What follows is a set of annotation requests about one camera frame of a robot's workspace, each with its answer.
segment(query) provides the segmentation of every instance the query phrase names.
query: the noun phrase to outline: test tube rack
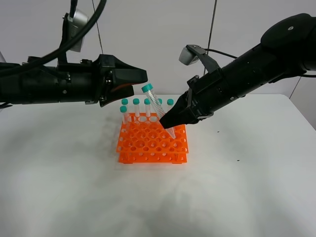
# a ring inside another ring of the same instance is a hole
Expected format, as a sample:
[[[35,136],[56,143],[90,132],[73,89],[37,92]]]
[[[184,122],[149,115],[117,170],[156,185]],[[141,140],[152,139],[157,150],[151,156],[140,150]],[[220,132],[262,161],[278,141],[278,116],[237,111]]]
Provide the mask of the test tube rack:
[[[173,163],[187,162],[188,141],[185,125],[174,127],[173,139],[159,123],[156,113],[150,118],[145,113],[139,117],[129,114],[126,124],[122,123],[118,137],[119,162],[132,163]]]

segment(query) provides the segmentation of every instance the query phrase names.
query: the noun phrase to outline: test tube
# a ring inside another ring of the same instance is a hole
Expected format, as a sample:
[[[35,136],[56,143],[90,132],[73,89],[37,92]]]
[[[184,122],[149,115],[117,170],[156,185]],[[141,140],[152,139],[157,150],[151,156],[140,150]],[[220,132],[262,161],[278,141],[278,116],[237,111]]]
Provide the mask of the test tube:
[[[126,98],[122,99],[122,105],[125,105],[128,110],[128,99]]]
[[[168,111],[171,110],[172,106],[173,106],[173,99],[168,99],[167,100],[167,105],[168,105]]]
[[[129,114],[127,112],[127,107],[125,105],[119,108],[120,112],[123,114],[123,124],[127,124]]]
[[[134,104],[134,108],[135,108],[135,117],[139,117],[139,99],[135,98],[133,99],[133,104]]]
[[[146,94],[147,98],[152,102],[152,106],[153,106],[154,110],[156,111],[158,118],[161,119],[165,115],[165,112],[163,111],[163,108],[160,104],[159,99],[157,98],[157,96],[154,93],[153,86],[149,83],[149,84],[142,87],[142,91],[144,94]],[[174,134],[173,127],[167,128],[166,131],[169,133],[169,135],[173,139],[176,138],[176,136]]]
[[[144,103],[145,103],[146,117],[150,118],[150,101],[149,101],[149,99],[145,99]]]

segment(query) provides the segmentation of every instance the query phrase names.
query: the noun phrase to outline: white tabletop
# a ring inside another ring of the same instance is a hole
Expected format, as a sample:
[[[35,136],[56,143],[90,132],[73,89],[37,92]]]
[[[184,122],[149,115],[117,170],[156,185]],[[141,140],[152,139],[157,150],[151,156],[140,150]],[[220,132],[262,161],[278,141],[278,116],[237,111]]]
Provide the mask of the white tabletop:
[[[187,126],[183,165],[118,163],[119,105],[0,113],[0,236],[316,236],[316,131],[287,97]]]

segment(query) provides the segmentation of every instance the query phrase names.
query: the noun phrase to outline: teal cap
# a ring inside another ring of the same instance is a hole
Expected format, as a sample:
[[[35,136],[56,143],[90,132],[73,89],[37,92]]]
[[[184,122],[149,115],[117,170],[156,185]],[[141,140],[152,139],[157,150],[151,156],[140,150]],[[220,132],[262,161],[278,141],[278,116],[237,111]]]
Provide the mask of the teal cap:
[[[150,105],[149,99],[145,99],[145,100],[144,100],[144,103],[145,103],[145,105]]]
[[[128,105],[128,99],[122,99],[122,105]]]
[[[167,105],[173,105],[173,103],[174,103],[174,102],[173,102],[173,99],[168,99],[168,100],[167,100]]]
[[[137,99],[137,98],[133,99],[133,104],[134,105],[139,105],[139,99]]]
[[[121,106],[119,108],[119,110],[120,110],[121,113],[126,113],[127,112],[127,107],[125,105],[123,105],[123,106]]]
[[[152,88],[153,88],[153,86],[149,83],[149,84],[142,87],[142,91],[144,93],[146,93],[147,91],[151,90]]]

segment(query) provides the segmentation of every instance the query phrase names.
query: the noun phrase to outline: cable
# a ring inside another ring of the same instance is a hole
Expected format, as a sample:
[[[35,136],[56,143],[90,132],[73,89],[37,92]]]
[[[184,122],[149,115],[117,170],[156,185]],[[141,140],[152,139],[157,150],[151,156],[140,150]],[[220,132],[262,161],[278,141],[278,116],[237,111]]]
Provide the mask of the cable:
[[[306,74],[304,74],[304,75],[300,75],[301,77],[303,77],[303,78],[316,78],[316,75],[306,75]]]
[[[214,52],[214,53],[219,53],[219,54],[225,55],[225,56],[227,56],[227,57],[235,58],[235,59],[238,58],[238,57],[236,57],[236,56],[233,56],[233,55],[230,55],[230,54],[227,54],[227,53],[223,53],[223,52],[218,51],[218,50],[215,50],[215,49],[205,48],[204,50],[210,51],[210,52]]]
[[[78,34],[76,34],[75,37],[73,37],[71,40],[67,41],[65,44],[63,44],[62,46],[60,46],[58,49],[51,52],[50,54],[48,54],[40,59],[37,59],[31,63],[27,63],[27,64],[24,64],[22,66],[17,66],[17,67],[10,68],[10,69],[0,70],[0,77],[8,77],[11,75],[16,75],[16,74],[21,74],[21,73],[27,72],[33,68],[44,65],[44,64],[54,60],[60,54],[68,51],[71,47],[73,47],[80,39],[82,39],[82,37],[84,37],[91,30],[91,28],[94,26],[94,24],[99,19],[100,15],[105,7],[106,2],[107,2],[107,0],[100,0],[99,5],[98,5],[97,9],[95,10],[94,14],[92,15],[92,17],[90,18],[90,20],[82,28],[82,30],[79,31]]]
[[[69,17],[73,18],[76,8],[77,8],[78,0],[71,0],[70,2],[70,11],[69,11]]]

